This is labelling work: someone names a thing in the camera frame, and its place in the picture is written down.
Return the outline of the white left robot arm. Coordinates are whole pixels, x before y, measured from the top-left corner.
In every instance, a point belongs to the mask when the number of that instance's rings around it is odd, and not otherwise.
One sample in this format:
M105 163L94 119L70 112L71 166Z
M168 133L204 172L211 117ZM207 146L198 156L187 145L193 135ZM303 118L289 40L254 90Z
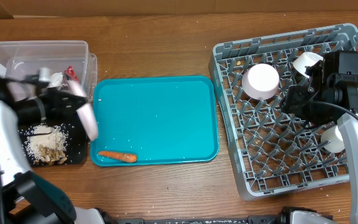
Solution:
M23 84L34 85L37 96L16 101L0 77L0 223L107 223L97 208L75 207L68 196L32 171L22 149L18 127L47 118L76 113L90 140L98 137L94 112L81 85L50 88L47 79L29 75Z

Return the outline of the pale green bowl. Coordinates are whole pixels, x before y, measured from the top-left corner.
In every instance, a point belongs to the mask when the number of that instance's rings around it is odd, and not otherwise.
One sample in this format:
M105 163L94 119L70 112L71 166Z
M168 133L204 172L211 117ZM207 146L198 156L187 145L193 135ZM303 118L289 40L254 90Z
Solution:
M306 78L310 76L306 74L306 68L312 67L317 62L323 60L323 57L313 52L303 52L296 60L293 61L294 69Z

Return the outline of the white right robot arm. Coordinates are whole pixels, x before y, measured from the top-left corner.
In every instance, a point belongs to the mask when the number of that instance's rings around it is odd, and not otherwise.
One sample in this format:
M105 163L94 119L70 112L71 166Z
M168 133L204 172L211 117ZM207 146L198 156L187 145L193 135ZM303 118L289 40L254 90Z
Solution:
M309 79L309 85L291 86L280 103L281 111L317 126L337 124L352 190L350 219L358 223L358 52L305 52L293 67Z

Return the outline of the pink bowl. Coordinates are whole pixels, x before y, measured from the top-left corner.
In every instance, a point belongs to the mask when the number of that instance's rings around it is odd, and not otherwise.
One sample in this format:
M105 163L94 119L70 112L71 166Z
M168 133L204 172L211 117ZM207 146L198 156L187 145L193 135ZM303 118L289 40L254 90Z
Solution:
M243 74L242 89L253 99L267 100L276 94L279 82L279 74L272 65L259 63Z

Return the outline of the white paper cup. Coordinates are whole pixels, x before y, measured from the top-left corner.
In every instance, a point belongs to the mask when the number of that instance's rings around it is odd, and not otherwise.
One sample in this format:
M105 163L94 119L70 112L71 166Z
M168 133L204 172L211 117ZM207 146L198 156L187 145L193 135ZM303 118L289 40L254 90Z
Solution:
M345 150L342 135L337 125L325 130L321 135L321 142L328 142L325 150L331 153L339 153Z

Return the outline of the white tissue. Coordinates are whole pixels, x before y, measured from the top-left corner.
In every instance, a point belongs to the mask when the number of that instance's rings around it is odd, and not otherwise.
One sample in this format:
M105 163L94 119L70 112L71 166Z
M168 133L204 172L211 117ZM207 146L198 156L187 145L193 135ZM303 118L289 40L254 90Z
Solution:
M54 73L53 75L51 75L50 77L50 83L48 85L49 88L57 88L60 87L63 83L63 73L59 72L59 73Z

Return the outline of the red snack wrapper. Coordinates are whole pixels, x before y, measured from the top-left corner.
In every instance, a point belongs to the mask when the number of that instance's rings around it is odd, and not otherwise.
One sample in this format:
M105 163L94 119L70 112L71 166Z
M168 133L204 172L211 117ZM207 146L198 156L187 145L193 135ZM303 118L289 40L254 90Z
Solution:
M66 76L67 80L73 80L73 81L76 81L76 82L79 81L79 80L78 80L78 77L76 76L76 73L75 73L75 71L74 71L74 69L73 69L72 66L69 66L69 67L64 71L64 73L65 73L65 76Z

